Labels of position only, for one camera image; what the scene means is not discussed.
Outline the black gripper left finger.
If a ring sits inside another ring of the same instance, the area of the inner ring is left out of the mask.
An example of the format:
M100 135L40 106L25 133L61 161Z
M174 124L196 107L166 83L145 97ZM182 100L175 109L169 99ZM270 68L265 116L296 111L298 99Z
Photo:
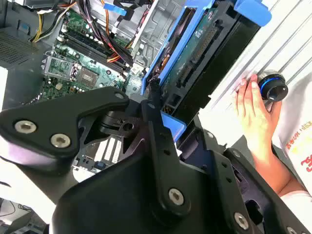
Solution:
M60 175L88 143L107 135L103 119L108 113L134 125L123 135L126 157L122 161L139 155L150 159L158 210L169 217L186 217L191 201L179 178L180 162L171 131L164 126L154 99L136 104L117 88L106 87L4 110L0 154L15 164Z

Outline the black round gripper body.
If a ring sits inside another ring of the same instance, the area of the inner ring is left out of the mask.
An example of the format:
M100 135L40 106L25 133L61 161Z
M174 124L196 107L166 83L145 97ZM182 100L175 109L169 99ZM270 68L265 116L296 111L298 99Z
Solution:
M53 234L232 234L215 187L202 170L180 164L190 213L173 218L158 210L151 161L133 156L68 190L50 224Z

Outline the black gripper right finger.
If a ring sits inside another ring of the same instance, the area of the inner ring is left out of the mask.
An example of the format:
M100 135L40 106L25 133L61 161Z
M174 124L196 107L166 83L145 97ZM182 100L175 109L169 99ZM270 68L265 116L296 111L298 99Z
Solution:
M180 177L188 187L188 234L306 234L299 221L250 162L220 146L194 117L177 142Z

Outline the person's bare hand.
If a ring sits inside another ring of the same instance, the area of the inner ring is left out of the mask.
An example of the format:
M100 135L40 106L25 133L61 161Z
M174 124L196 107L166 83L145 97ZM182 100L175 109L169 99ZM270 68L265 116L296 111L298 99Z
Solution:
M252 75L249 81L242 79L238 91L233 92L232 105L252 155L258 160L266 160L273 154L272 137L282 102L274 102L268 111L260 94L257 75Z

